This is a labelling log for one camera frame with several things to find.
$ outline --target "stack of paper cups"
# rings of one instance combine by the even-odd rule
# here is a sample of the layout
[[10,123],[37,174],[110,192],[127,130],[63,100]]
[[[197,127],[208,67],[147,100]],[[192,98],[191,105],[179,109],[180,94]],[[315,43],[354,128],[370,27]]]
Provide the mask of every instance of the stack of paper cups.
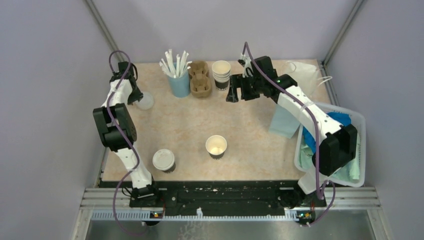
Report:
[[227,61],[216,61],[212,64],[212,74],[215,86],[219,91],[228,89],[231,76],[231,65]]

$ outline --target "beige tabletop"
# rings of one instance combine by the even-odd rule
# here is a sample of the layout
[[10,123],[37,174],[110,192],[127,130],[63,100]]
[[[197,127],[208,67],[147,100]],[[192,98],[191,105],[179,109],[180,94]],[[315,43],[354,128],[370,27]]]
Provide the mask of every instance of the beige tabletop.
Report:
[[[295,60],[318,67],[315,59]],[[208,62],[209,70],[213,62]],[[231,61],[231,74],[240,74],[243,67]],[[287,60],[273,60],[278,75],[290,69]],[[140,110],[128,106],[137,130],[136,147],[147,169],[157,181],[235,181],[235,180],[297,180],[303,176],[294,164],[297,133],[291,139],[268,132],[276,104],[264,96],[239,102],[226,102],[228,91],[218,91],[212,80],[212,94],[207,98],[174,97],[159,64],[136,64],[137,85],[154,97],[154,106]],[[329,103],[325,85],[311,97]],[[213,160],[205,148],[212,135],[225,137],[228,148],[224,157]],[[152,157],[159,149],[175,155],[172,173],[157,170]],[[121,160],[108,153],[102,174],[103,181],[119,181],[127,172]]]

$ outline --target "metal frame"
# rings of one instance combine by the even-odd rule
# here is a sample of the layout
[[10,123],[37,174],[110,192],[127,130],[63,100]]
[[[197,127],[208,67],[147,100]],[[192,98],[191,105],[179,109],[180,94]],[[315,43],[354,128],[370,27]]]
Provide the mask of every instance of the metal frame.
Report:
[[[99,11],[97,10],[93,0],[83,0],[87,8],[90,10],[94,21],[98,25],[104,39],[106,40],[109,48],[112,51],[118,50],[118,45],[112,37],[109,29],[107,28],[105,22],[102,19]],[[331,48],[329,49],[325,59],[321,62],[322,75],[329,76],[328,64],[331,62],[335,52],[338,49],[341,41],[343,40],[346,33],[349,31],[353,20],[357,16],[357,13],[364,5],[365,0],[357,0],[352,11],[348,15],[345,23],[343,24],[340,32],[335,38]],[[123,56],[121,54],[116,55],[119,61],[123,61]],[[338,106],[339,101],[337,99],[336,91],[331,81],[325,83],[330,101],[333,105]],[[88,232],[89,224],[93,219],[100,220],[111,220],[112,212],[112,198],[114,194],[114,188],[87,188],[85,190],[84,196],[81,201],[80,210],[78,213],[77,221],[74,227],[74,232],[72,235],[72,240],[84,240]],[[325,189],[326,201],[329,202],[333,196],[333,191],[329,187]],[[116,201],[116,209],[118,215],[121,217],[126,217],[130,220],[152,220],[146,214],[150,209],[133,209],[129,207],[130,198],[118,193]],[[316,207],[317,210],[323,210],[325,207]],[[307,210],[303,207],[296,207],[294,209],[287,209],[286,216],[277,216],[277,217],[251,217],[243,218],[245,221],[293,221],[296,218],[293,216],[293,211],[303,211]],[[390,230],[390,225],[388,224],[387,218],[384,215],[383,209],[380,204],[376,189],[374,187],[337,187],[336,196],[334,205],[330,208],[330,211],[341,210],[341,211],[352,211],[352,210],[367,210],[368,216],[371,222],[371,226],[375,235],[376,240],[392,240],[393,235]],[[190,216],[184,217],[164,217],[163,221],[232,221],[242,218],[234,217],[208,217],[203,216],[201,212],[197,212],[197,215],[190,218]]]

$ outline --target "gray wall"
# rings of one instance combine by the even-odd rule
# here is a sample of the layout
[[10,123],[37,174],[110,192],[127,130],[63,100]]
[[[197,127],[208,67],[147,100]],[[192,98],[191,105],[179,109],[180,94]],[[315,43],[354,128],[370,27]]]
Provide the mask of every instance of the gray wall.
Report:
[[169,48],[192,60],[254,56],[324,59],[356,0],[94,0],[120,49],[159,62]]
[[366,118],[366,179],[396,239],[422,239],[424,1],[367,1],[329,66],[340,104]]
[[0,3],[0,239],[71,237],[103,146],[109,48],[81,0]]

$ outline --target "light green towel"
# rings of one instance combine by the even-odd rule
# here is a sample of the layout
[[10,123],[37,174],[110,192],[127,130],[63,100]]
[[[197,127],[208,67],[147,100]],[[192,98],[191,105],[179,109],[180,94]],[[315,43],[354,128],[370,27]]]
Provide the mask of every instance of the light green towel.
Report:
[[[360,137],[357,136],[356,140],[356,149],[359,149],[360,145]],[[299,165],[305,169],[308,170],[310,167],[313,166],[312,163],[312,156],[314,154],[312,153],[312,150],[308,145],[305,144],[304,137],[302,136],[302,141],[300,143],[300,153],[299,153]],[[352,182],[353,180],[358,180],[360,175],[360,168],[359,168],[359,152],[356,151],[356,156],[352,161],[350,161],[348,164],[346,164],[344,167],[340,168],[338,171],[333,173],[331,177],[334,177],[336,179],[345,181],[345,182]]]

